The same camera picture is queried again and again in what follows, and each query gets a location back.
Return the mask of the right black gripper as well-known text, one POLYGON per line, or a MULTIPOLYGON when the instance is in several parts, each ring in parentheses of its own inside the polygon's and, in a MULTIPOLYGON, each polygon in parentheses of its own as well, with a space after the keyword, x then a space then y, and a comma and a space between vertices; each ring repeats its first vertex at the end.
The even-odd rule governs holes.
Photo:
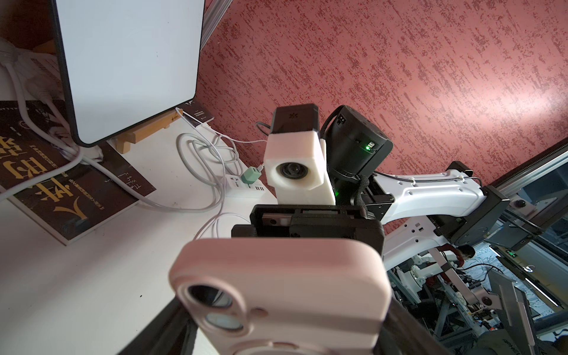
POLYGON ((232 227, 233 238, 349 239, 383 254, 383 225, 357 206, 260 204, 249 219, 232 227))

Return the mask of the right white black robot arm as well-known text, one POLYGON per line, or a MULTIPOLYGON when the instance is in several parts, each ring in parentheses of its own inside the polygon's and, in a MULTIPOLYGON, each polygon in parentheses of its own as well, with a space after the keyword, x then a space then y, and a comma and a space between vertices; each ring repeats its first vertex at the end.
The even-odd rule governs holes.
POLYGON ((235 238, 346 238, 372 246, 386 269, 447 243, 485 235, 509 200, 461 162, 433 175, 379 173, 392 141, 342 105, 325 122, 315 104, 275 110, 263 158, 275 205, 257 205, 235 238))

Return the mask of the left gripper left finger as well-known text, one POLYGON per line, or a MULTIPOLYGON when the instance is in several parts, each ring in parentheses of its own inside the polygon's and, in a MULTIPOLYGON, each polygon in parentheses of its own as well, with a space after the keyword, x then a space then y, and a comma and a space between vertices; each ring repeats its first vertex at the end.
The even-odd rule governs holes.
POLYGON ((198 325, 174 298, 119 354, 192 354, 198 325))

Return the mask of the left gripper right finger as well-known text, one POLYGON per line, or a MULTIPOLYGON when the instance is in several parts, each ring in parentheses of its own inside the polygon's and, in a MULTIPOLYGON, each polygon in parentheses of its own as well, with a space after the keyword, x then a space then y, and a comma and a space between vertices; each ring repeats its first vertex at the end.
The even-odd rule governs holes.
POLYGON ((377 340, 377 354, 449 354, 399 302, 392 297, 377 340))

